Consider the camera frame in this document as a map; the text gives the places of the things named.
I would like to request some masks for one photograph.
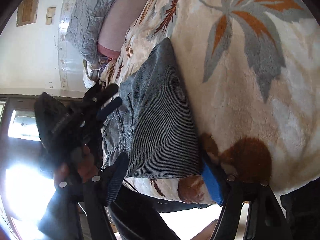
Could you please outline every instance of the fleece blanket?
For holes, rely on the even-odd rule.
[[[276,194],[320,176],[320,27],[302,0],[148,0],[108,81],[125,81],[165,37],[213,162]],[[201,176],[127,182],[150,196],[212,201]]]

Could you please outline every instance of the white wall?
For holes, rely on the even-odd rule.
[[[61,90],[58,68],[58,27],[63,0],[39,0],[36,23],[17,27],[17,10],[0,35],[0,94],[82,97],[83,67],[74,73],[73,91]],[[45,25],[48,7],[56,7],[52,25]]]

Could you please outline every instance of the bed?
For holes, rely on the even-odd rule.
[[[301,0],[148,0],[101,81],[127,80],[165,37],[213,162],[276,195],[320,176],[320,28]],[[124,184],[212,203],[201,176]]]
[[[60,43],[71,43],[84,60],[83,80],[86,88],[100,78],[106,59],[119,57],[125,34],[140,15],[147,0],[75,0],[72,13],[63,17],[68,29],[60,33]],[[68,15],[71,2],[66,0],[63,16]]]

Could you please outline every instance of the person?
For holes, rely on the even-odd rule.
[[[280,196],[293,240],[320,239],[320,178]]]
[[[89,147],[83,146],[83,160],[77,166],[77,172],[83,182],[97,175],[99,169],[94,165],[94,156]],[[64,163],[54,172],[54,185],[58,187],[69,175]],[[176,212],[192,208],[206,208],[205,204],[188,204],[177,201],[156,199],[125,186],[121,186],[117,199],[109,206],[111,218],[122,240],[180,240],[167,226],[159,213]],[[192,240],[207,240],[211,237],[216,220],[211,222]]]

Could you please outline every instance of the person's hand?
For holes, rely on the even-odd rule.
[[[209,240],[213,234],[213,231],[217,225],[218,220],[215,219],[209,225],[207,225],[199,234],[193,237],[191,240]]]
[[[89,147],[82,147],[83,160],[77,166],[77,171],[82,177],[82,181],[86,182],[91,179],[93,176],[98,174],[98,168],[94,165],[94,157],[90,152]],[[54,186],[57,188],[59,184],[64,181],[69,175],[69,167],[63,163],[53,175]]]

